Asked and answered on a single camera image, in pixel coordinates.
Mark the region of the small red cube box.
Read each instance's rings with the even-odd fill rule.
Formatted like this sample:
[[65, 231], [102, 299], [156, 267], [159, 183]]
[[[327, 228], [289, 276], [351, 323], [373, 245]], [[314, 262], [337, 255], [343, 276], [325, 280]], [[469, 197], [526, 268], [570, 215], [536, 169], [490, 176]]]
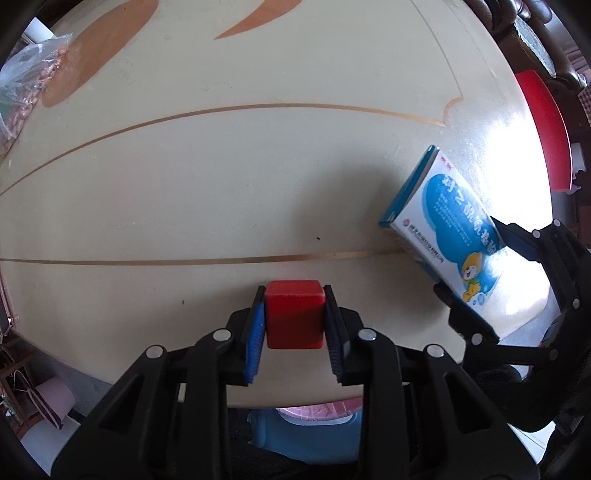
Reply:
[[266, 343], [273, 350], [315, 350], [324, 344], [325, 291], [317, 280], [266, 286]]

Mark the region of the blue white medicine box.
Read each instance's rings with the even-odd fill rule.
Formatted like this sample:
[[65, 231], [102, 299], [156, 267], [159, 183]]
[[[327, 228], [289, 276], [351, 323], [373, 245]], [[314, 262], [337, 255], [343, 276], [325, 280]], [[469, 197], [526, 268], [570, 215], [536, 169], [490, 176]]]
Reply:
[[379, 225], [397, 233], [436, 280], [479, 311], [501, 275], [502, 237], [469, 182], [429, 146]]

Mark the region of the pink lined trash bin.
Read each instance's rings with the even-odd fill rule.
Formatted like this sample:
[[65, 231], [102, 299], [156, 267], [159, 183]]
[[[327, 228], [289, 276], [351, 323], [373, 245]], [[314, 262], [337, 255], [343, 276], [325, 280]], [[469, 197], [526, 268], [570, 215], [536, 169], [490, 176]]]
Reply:
[[277, 408], [277, 411], [294, 421], [329, 422], [351, 417], [362, 408], [363, 398], [353, 397], [329, 403]]

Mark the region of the blue plastic container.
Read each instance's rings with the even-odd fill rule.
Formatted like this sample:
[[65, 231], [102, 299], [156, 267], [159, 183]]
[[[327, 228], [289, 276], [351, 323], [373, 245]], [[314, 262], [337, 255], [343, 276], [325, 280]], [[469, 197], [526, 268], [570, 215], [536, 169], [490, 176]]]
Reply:
[[250, 443], [257, 448], [308, 464], [337, 464], [359, 456], [362, 412], [335, 420], [308, 421], [279, 409], [252, 410]]

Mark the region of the red plastic stool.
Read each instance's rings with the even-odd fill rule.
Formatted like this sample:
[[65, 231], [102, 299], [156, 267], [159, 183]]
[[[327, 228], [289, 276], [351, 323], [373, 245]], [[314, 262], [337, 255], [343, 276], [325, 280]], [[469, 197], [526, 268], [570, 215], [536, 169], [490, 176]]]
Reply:
[[567, 192], [572, 187], [572, 152], [562, 114], [544, 81], [534, 70], [515, 74], [540, 138], [550, 189]]

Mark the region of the plastic bag of peanuts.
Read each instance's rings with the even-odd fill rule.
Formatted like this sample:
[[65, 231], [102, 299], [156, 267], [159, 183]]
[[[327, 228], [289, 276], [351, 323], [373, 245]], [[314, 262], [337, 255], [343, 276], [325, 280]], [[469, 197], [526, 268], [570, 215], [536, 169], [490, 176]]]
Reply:
[[13, 55], [1, 69], [1, 158], [4, 159], [60, 68], [71, 43], [66, 34], [30, 44]]

